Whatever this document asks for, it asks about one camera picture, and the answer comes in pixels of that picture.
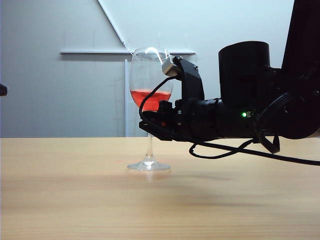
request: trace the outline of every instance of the wire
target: wire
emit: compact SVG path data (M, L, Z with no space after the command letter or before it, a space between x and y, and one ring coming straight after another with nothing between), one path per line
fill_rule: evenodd
M239 147L233 147L233 146L227 146L227 145L220 145L220 144L215 144L215 143L210 143L210 142L204 142L204 141L199 141L193 137L188 137L188 136L183 136L180 134L176 134L172 131L166 130L156 124L154 124L152 121L148 120L147 118L144 117L143 115L143 107L146 103L146 101L159 89L161 88L167 81L171 80L171 79L175 79L177 76L171 76L171 77L167 77L165 80L163 80L158 86L155 87L154 90L152 90L141 102L141 105L139 107L139 115L141 117L141 119L148 125L153 126L154 129L157 129L160 132L165 132L167 134L170 135L170 137L174 140L174 139L179 139L180 141L186 141L186 142L190 142L193 143L192 147L189 150L189 153L191 153L193 151L193 149L196 147L196 145L201 145L204 147L209 147L209 148L214 148L214 149L222 149L222 150L226 150L226 151L230 151L227 152L225 154L222 154L222 156L226 157L226 156L230 156L236 153L243 153L243 154L251 154L251 155L256 155L256 156L260 156L260 157L264 157L264 158L270 158L270 159L276 159L276 160L280 160L280 161L285 161L285 162L291 162L291 163L298 163L298 164L306 164L306 165L313 165L313 166L320 166L320 161L316 161L316 160L307 160L307 159L300 159L300 158L295 158L295 157L288 157L288 156L281 156L281 155L274 155L274 154L270 154L270 153L266 153L266 152L262 152L262 151L256 151L256 150L249 150L249 149L243 149L246 147L245 144L249 145L249 141L253 141L253 140L249 140L244 142L242 145L240 145ZM205 157L205 156L198 156L197 154L194 153L195 157L201 158L201 157ZM216 159L214 157L218 157L218 158L222 158L219 156L213 156L212 158L208 157L209 159Z
M144 117L144 115L143 115L143 113L142 113L142 109L144 108L144 105L145 105L145 103L146 103L146 101L153 95L153 94L155 94L155 92L156 91L158 91L158 89L159 88L161 88L166 82L168 82L169 80L171 80L171 79L175 79L177 76L170 76L170 77L167 77L165 80L163 80L158 86L156 86L155 87L155 89L153 89L152 90L152 92L150 92L143 100L142 100L142 102L141 102L141 104L140 104L140 107L139 107L139 115L140 115L140 117L141 117L141 119L142 120L146 120L145 119L145 117ZM149 120L147 120L147 121L145 121L145 122L148 122L149 124L151 124L151 125L155 125L153 122L151 122L151 121L149 121Z
M196 153L194 153L194 149L195 147L198 145L198 144L193 144L190 149L189 149L189 153L194 156L194 157L197 157L197 158L201 158L201 159L221 159L221 158L224 158L224 157L228 157L228 156L231 156L233 154L236 154L238 153L238 149L244 149L246 146L248 146L249 144L253 143L254 141L252 139L248 140L248 141L245 141L244 143L242 143L240 146L238 146L238 148L236 150L232 150L232 151L229 151L227 153L224 153L224 154L221 154L221 155L217 155L217 156L203 156L203 155L198 155Z

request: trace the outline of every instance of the glass base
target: glass base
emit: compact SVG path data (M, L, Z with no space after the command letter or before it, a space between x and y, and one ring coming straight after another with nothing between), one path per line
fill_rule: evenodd
M127 167L137 171L159 171L170 169L169 165L157 162L154 157L150 156L145 156L143 161L129 164Z

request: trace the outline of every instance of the white molding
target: white molding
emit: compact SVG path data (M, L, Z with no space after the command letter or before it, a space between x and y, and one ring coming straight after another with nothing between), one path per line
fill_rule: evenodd
M103 10L106 18L109 20L109 22L110 22L110 24L111 24L111 26L112 26L115 34L118 36L118 38L119 38L120 42L122 43L122 45L127 49L127 46L126 46L126 43L125 43L123 37L121 36L121 34L119 33L119 31L117 30L114 22L112 21L112 19L111 19L111 17L110 17L110 14L108 14L108 12L107 12L107 8L105 7L105 5L103 4L103 2L102 2L101 0L97 0L97 1L98 1L98 3L99 3L100 7L102 8L102 10Z
M195 55L195 51L191 50L168 50L168 52L172 55ZM131 53L127 50L94 50L94 49L62 49L60 54L119 54L119 55L131 55Z
M124 136L129 137L129 74L128 60L124 60Z

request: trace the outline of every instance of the glass stem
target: glass stem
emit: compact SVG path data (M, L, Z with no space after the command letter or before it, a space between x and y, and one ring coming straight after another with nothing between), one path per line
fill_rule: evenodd
M152 152L152 135L150 133L148 133L148 145L147 145L147 149L146 149L146 154L147 157L150 158L150 160L153 161L154 158L154 154Z

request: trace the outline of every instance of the red liquid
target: red liquid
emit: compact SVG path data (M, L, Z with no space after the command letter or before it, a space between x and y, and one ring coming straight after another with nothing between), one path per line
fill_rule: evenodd
M135 104L140 107L143 99L151 93L151 90L139 89L130 91L131 96L135 102ZM168 101L171 96L170 92L167 91L156 91L145 103L143 106L143 111L157 111L159 108L159 102L161 100Z

